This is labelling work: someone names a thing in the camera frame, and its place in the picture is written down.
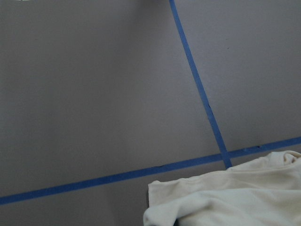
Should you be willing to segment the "beige long-sleeve graphic shirt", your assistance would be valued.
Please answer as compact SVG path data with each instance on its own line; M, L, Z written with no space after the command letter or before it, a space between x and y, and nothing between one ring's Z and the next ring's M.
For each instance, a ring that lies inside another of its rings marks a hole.
M200 176L149 184L146 226L298 226L301 155L267 156Z

